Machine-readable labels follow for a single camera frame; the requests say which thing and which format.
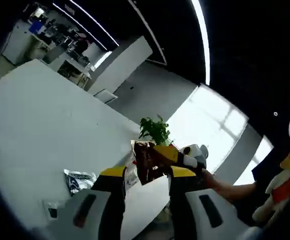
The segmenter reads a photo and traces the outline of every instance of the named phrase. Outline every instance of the ceiling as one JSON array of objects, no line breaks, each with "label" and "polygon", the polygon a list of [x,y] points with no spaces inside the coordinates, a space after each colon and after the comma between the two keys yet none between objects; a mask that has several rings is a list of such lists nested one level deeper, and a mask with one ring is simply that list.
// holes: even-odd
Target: ceiling
[{"label": "ceiling", "polygon": [[[74,0],[120,44],[144,35],[165,63],[157,44],[128,0]],[[70,0],[55,0],[108,49],[115,42]],[[205,82],[201,31],[191,0],[136,0],[152,30],[166,68],[196,84]],[[200,0],[209,39],[211,83],[274,144],[288,139],[290,120],[290,6],[285,1]]]}]

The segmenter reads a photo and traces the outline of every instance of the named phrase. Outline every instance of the green plant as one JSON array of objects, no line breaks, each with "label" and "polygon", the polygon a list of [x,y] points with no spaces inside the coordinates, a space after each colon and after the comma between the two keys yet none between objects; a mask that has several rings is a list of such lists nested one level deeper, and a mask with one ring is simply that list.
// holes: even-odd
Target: green plant
[{"label": "green plant", "polygon": [[150,117],[142,118],[140,121],[141,132],[139,138],[151,136],[157,145],[164,144],[170,132],[167,130],[168,124],[163,122],[160,115],[158,115],[158,119],[158,122],[154,122]]}]

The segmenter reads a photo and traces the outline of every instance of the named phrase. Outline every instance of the white table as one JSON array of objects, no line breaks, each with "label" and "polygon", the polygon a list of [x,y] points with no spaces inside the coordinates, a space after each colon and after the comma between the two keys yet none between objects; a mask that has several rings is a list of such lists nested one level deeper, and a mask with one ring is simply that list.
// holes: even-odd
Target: white table
[{"label": "white table", "polygon": [[[130,151],[139,126],[33,60],[0,80],[0,191],[26,228],[48,223],[42,200],[69,199],[63,170],[99,174]],[[135,185],[122,239],[139,234],[168,202],[168,182]]]}]

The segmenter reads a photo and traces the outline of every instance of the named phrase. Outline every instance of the office desk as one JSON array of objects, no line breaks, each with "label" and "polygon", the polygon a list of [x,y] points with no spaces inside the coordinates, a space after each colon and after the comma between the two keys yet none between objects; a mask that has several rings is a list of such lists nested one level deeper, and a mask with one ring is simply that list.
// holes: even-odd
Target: office desk
[{"label": "office desk", "polygon": [[[39,60],[0,80],[0,192],[28,229],[48,223],[42,200],[70,198],[63,170],[113,167],[130,152],[139,125]],[[133,186],[122,239],[142,231],[169,200],[166,178]]]}]

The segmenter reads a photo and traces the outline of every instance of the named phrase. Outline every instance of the stuffed toy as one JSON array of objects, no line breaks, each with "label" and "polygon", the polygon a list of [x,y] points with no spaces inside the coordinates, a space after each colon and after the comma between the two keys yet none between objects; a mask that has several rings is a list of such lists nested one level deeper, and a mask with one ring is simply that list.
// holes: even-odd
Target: stuffed toy
[{"label": "stuffed toy", "polygon": [[280,167],[283,171],[276,175],[267,187],[266,193],[270,194],[269,198],[253,214],[253,219],[258,224],[263,224],[268,221],[266,226],[269,226],[290,198],[290,153],[280,163]]}]

